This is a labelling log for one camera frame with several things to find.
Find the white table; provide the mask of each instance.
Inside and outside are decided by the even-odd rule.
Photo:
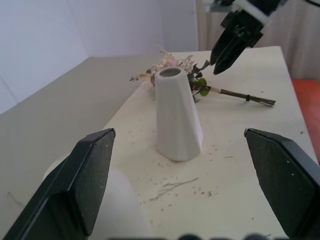
[[[199,66],[210,57],[209,51],[174,55],[190,54]],[[296,141],[316,162],[281,49],[246,49],[229,70],[217,76],[212,72],[212,67],[203,71],[211,86],[273,99],[276,105],[270,108],[215,93],[201,98],[196,107],[203,129],[202,153],[174,163],[157,152],[155,91],[144,82],[105,126],[116,131],[111,166],[128,177],[155,236],[177,239],[194,233],[204,239],[241,239],[258,232],[283,237],[244,138],[245,128],[277,133]],[[150,201],[164,184],[194,178],[199,179]]]

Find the white cylinder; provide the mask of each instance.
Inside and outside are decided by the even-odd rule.
[[[201,152],[203,132],[186,72],[166,67],[155,74],[158,151],[174,161]]]

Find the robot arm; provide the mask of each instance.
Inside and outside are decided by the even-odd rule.
[[[305,1],[320,7],[320,0]],[[263,36],[261,30],[270,22],[271,14],[286,2],[287,0],[215,0],[216,6],[228,7],[234,4],[238,6],[238,10],[230,11],[221,23],[225,30],[210,56],[210,64],[215,64],[213,74],[224,72],[247,47],[252,48]]]

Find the curtain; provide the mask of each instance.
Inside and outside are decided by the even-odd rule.
[[[224,29],[226,12],[206,13],[197,0],[198,46],[211,50]],[[271,16],[255,47],[280,46],[292,78],[320,81],[320,7],[289,0]]]

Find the red object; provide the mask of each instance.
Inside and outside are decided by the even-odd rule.
[[[316,157],[320,163],[320,81],[293,79],[292,83]]]

